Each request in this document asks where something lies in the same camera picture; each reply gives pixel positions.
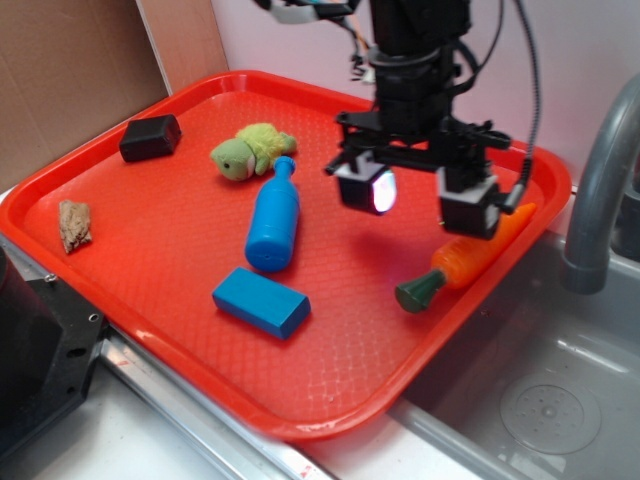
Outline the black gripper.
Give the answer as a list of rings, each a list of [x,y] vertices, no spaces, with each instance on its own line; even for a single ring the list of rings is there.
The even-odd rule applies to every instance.
[[[490,240],[500,218],[493,202],[499,192],[498,177],[490,175],[473,187],[454,192],[446,184],[448,171],[444,167],[482,175],[484,149],[506,150],[511,138],[495,131],[490,121],[464,123],[453,116],[453,100],[475,82],[473,76],[463,83],[455,82],[461,73],[454,60],[457,51],[473,74],[480,72],[464,47],[437,47],[427,53],[399,56],[371,48],[369,62],[376,86],[373,106],[336,117],[343,132],[341,151],[325,172],[337,178],[344,206],[384,215],[397,199],[396,178],[388,166],[429,172],[441,167],[436,175],[444,230]],[[374,159],[371,154],[362,154],[366,151],[372,152]]]

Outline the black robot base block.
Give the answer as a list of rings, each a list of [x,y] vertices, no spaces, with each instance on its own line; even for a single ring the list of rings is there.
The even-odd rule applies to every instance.
[[[104,314],[63,280],[23,278],[1,252],[1,459],[86,399]]]

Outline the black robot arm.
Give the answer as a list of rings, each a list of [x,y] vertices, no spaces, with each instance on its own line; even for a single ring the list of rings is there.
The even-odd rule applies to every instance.
[[[342,112],[343,139],[326,165],[338,180],[345,206],[382,214],[376,206],[393,167],[437,176],[441,219],[449,233],[489,240],[507,211],[485,152],[505,150],[510,138],[491,122],[464,123],[453,115],[458,84],[454,53],[471,26],[467,1],[373,1],[375,75],[372,107]]]

